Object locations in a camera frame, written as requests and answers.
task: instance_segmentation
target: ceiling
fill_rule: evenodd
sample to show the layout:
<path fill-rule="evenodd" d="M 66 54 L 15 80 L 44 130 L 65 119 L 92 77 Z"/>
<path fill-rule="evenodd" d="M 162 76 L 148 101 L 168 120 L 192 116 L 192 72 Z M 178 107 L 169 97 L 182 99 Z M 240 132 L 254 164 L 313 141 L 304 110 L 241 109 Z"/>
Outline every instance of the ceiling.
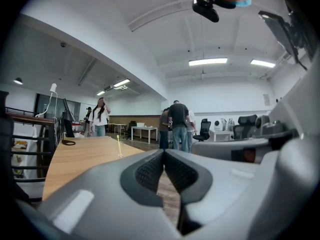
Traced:
<path fill-rule="evenodd" d="M 154 55 L 169 81 L 212 77 L 272 75 L 277 69 L 250 65 L 252 59 L 275 63 L 283 48 L 258 17 L 260 10 L 282 15 L 283 0 L 252 0 L 249 7 L 215 7 L 220 21 L 212 23 L 193 12 L 192 0 L 111 0 L 126 24 Z M 225 65 L 189 67 L 188 61 L 228 57 Z"/>
<path fill-rule="evenodd" d="M 41 82 L 68 85 L 94 96 L 126 78 L 97 60 L 79 85 L 79 80 L 94 58 L 69 44 L 62 47 L 61 43 L 61 40 L 46 33 L 16 24 L 1 56 L 1 81 L 12 84 L 16 77 L 20 77 L 25 87 L 34 90 L 41 86 L 39 82 L 35 84 L 35 80 L 40 79 Z M 138 84 L 131 81 L 127 86 L 137 88 Z"/>

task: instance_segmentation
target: white shirt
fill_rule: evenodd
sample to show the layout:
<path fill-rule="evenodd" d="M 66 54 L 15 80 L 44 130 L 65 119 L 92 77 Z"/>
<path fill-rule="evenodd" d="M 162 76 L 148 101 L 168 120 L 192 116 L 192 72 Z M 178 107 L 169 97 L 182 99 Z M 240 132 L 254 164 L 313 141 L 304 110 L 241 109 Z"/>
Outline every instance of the white shirt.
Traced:
<path fill-rule="evenodd" d="M 189 110 L 189 120 L 188 119 L 186 120 L 186 125 L 188 126 L 188 129 L 187 129 L 188 132 L 195 131 L 195 128 L 191 125 L 191 123 L 194 123 L 194 122 L 195 122 L 195 114 L 191 110 Z"/>
<path fill-rule="evenodd" d="M 105 126 L 108 124 L 108 122 L 107 122 L 108 112 L 107 112 L 106 108 L 104 108 L 104 111 L 101 114 L 101 121 L 99 121 L 98 113 L 100 112 L 100 109 L 101 108 L 97 107 L 97 109 L 95 111 L 92 110 L 92 112 L 89 115 L 88 121 L 93 122 L 93 124 L 95 126 Z"/>

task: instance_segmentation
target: wooden wall panel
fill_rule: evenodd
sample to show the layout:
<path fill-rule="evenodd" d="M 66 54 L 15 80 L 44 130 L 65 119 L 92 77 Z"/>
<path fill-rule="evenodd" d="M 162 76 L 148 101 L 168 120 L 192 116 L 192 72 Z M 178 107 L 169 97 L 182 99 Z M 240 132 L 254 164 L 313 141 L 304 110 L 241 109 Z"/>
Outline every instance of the wooden wall panel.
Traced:
<path fill-rule="evenodd" d="M 137 123 L 144 123 L 145 126 L 153 126 L 159 128 L 160 115 L 111 115 L 110 122 L 113 124 L 126 124 L 126 129 L 130 121 L 136 121 Z M 140 137 L 140 130 L 136 129 L 134 136 Z M 148 138 L 148 131 L 142 130 L 142 137 Z M 156 131 L 152 130 L 150 134 L 151 139 L 156 139 Z"/>

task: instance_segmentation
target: white table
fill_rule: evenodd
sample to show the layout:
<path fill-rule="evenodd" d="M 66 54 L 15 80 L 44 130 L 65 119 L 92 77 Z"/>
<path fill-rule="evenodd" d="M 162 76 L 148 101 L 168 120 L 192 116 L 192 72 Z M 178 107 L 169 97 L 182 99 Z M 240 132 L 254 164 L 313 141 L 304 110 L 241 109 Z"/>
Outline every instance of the white table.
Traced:
<path fill-rule="evenodd" d="M 124 129 L 126 129 L 126 124 L 123 124 L 123 123 L 109 123 L 109 125 L 114 125 L 114 134 L 116 134 L 116 126 L 119 126 L 119 135 L 121 135 L 121 129 L 123 129 L 122 128 L 122 126 L 124 126 Z"/>
<path fill-rule="evenodd" d="M 234 135 L 233 131 L 214 131 L 213 132 L 213 141 L 216 142 L 217 141 L 217 135 L 228 135 L 228 141 L 231 141 L 231 136 Z"/>
<path fill-rule="evenodd" d="M 131 140 L 134 140 L 134 129 L 139 129 L 140 130 L 140 139 L 142 138 L 141 132 L 142 130 L 147 130 L 148 131 L 148 144 L 150 145 L 150 131 L 155 130 L 155 140 L 158 140 L 158 127 L 138 127 L 138 126 L 133 126 L 131 127 Z"/>

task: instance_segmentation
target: wooden floor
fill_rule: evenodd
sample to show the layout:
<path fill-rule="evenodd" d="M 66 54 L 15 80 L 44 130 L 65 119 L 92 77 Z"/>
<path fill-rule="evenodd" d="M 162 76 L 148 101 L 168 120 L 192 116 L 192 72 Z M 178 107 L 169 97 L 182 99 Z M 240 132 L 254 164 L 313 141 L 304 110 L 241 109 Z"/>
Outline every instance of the wooden floor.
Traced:
<path fill-rule="evenodd" d="M 106 135 L 117 139 L 117 135 L 114 133 L 108 132 Z M 122 136 L 122 138 L 120 138 L 120 141 L 126 145 L 135 147 L 143 151 L 157 150 L 159 148 L 159 144 L 157 141 L 150 140 L 150 145 L 148 145 L 148 139 L 144 138 L 140 139 L 138 137 L 135 137 L 134 140 L 131 141 L 131 138 L 126 140 L 123 139 Z M 173 225 L 177 226 L 180 210 L 180 195 L 172 185 L 165 172 L 163 172 L 162 176 L 160 177 L 157 195 L 162 197 L 164 213 L 167 215 Z"/>

